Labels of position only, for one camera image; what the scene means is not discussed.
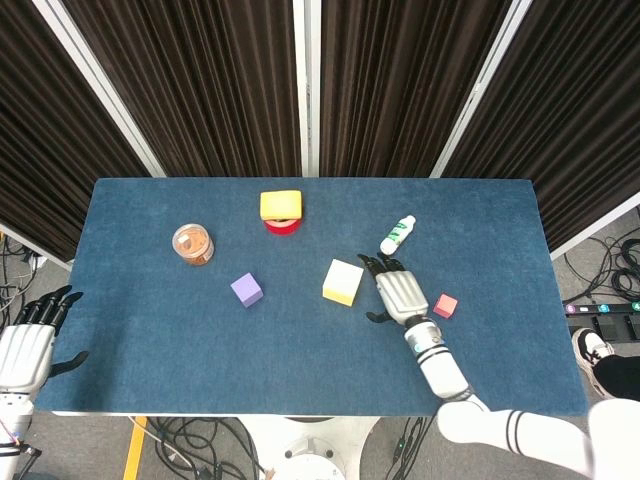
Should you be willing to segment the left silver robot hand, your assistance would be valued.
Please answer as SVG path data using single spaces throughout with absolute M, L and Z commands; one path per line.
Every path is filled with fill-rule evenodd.
M 34 400 L 46 382 L 82 365 L 87 351 L 54 363 L 56 340 L 72 306 L 83 296 L 70 285 L 27 303 L 1 334 L 1 395 Z

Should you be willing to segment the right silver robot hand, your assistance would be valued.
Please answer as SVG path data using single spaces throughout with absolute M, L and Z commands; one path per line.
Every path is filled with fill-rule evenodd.
M 380 324 L 393 320 L 409 329 L 428 317 L 429 303 L 414 274 L 397 259 L 379 252 L 376 257 L 357 257 L 372 275 L 385 306 L 382 313 L 367 312 L 366 317 Z

